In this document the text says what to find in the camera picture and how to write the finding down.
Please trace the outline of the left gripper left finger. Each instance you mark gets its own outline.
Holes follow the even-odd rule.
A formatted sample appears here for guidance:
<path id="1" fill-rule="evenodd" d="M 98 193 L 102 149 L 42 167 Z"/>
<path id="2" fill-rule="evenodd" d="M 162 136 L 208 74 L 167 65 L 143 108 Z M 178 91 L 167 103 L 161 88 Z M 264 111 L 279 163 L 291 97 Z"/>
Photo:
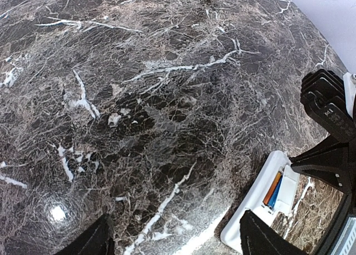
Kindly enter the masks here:
<path id="1" fill-rule="evenodd" d="M 109 214 L 100 216 L 67 247 L 56 255 L 114 255 L 113 224 Z"/>

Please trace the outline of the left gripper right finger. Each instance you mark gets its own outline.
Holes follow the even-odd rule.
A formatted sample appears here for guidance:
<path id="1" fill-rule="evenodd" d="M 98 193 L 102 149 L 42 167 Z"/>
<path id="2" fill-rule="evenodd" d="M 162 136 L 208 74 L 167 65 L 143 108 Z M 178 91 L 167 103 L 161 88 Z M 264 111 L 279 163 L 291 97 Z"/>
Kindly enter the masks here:
<path id="1" fill-rule="evenodd" d="M 240 238 L 243 255 L 306 254 L 284 240 L 251 210 L 245 211 L 240 220 Z"/>

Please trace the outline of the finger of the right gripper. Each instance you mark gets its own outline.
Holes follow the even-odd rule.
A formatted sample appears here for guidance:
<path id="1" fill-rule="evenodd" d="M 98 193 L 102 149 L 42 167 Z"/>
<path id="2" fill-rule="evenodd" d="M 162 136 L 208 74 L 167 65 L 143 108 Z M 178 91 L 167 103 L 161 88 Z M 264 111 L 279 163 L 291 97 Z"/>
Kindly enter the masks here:
<path id="1" fill-rule="evenodd" d="M 313 177 L 345 193 L 353 193 L 353 141 L 328 136 L 310 150 L 291 157 L 294 172 Z"/>

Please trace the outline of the white remote control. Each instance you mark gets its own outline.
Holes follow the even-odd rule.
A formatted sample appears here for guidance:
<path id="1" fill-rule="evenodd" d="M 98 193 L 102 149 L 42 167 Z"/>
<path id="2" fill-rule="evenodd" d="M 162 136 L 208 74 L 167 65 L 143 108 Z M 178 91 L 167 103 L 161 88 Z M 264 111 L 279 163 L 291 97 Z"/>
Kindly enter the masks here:
<path id="1" fill-rule="evenodd" d="M 277 214 L 281 212 L 266 206 L 263 200 L 277 172 L 281 172 L 283 176 L 284 168 L 287 164 L 291 166 L 291 161 L 282 151 L 273 151 L 268 155 L 253 185 L 222 230 L 220 239 L 223 244 L 239 253 L 243 252 L 240 238 L 240 220 L 247 210 L 255 213 L 268 226 L 272 225 Z"/>

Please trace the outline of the orange battery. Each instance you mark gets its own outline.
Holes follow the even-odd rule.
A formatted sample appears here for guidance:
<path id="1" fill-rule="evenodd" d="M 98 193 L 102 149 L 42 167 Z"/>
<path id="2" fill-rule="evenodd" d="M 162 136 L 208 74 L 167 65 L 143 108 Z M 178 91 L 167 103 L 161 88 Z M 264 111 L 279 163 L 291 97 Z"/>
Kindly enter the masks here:
<path id="1" fill-rule="evenodd" d="M 264 200 L 263 200 L 263 203 L 267 206 L 268 205 L 268 201 L 269 201 L 269 199 L 271 198 L 271 196 L 272 196 L 272 194 L 273 194 L 273 191 L 274 191 L 274 189 L 275 189 L 275 187 L 276 187 L 276 185 L 278 184 L 278 181 L 279 181 L 279 179 L 282 177 L 282 173 L 281 172 L 277 172 L 277 174 L 276 174 L 276 176 L 275 176 L 275 178 L 274 178 L 274 180 L 273 180 L 273 182 L 272 182 L 272 184 L 271 184 L 271 186 L 270 186 L 270 188 L 269 188 L 269 190 L 268 190 L 268 192 L 267 192 L 267 194 L 265 195 L 265 198 L 264 198 Z"/>

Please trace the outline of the blue battery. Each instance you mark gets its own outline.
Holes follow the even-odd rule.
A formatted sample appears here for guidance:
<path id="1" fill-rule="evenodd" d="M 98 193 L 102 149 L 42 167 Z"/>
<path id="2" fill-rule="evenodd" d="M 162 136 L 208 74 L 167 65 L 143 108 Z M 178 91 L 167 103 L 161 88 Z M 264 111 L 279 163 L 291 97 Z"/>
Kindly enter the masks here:
<path id="1" fill-rule="evenodd" d="M 281 181 L 282 181 L 282 177 L 279 179 L 278 184 L 276 185 L 276 187 L 275 187 L 275 189 L 273 191 L 273 194 L 272 194 L 271 198 L 268 201 L 268 206 L 270 208 L 274 208 L 274 205 L 275 205 L 275 202 L 276 202 L 276 198 L 278 196 L 279 189 L 280 189 L 280 186 L 281 186 Z"/>

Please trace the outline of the white battery cover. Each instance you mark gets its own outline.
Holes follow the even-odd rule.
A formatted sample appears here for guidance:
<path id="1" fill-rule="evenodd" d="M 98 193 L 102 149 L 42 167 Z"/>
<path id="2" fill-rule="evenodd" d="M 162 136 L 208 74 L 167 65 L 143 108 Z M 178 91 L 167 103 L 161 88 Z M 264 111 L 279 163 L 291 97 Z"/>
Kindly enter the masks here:
<path id="1" fill-rule="evenodd" d="M 274 204 L 274 209 L 276 211 L 281 212 L 286 216 L 290 214 L 298 182 L 299 174 L 294 172 L 291 166 L 287 164 L 284 168 L 280 188 Z"/>

